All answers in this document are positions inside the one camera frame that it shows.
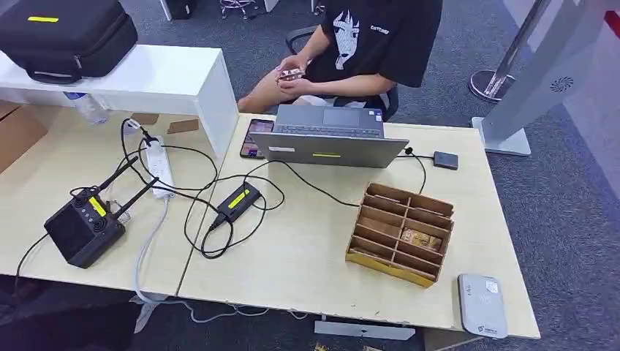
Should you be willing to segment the person's left hand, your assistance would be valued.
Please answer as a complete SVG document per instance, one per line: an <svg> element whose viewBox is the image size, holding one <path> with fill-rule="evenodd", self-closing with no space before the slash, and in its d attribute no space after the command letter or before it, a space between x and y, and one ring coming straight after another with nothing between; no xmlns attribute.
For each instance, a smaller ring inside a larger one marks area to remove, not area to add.
<svg viewBox="0 0 620 351"><path fill-rule="evenodd" d="M316 84L305 78L277 80L276 84L283 94L290 96L312 95L316 91Z"/></svg>

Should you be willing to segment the person's right hand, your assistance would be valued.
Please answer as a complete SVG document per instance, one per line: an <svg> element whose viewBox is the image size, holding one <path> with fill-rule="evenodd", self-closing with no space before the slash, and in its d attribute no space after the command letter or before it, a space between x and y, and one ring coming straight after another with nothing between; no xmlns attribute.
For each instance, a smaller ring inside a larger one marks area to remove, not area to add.
<svg viewBox="0 0 620 351"><path fill-rule="evenodd" d="M276 67L278 72L285 70L299 69L301 72L305 72L310 59L301 54L295 54L284 58L281 63Z"/></svg>

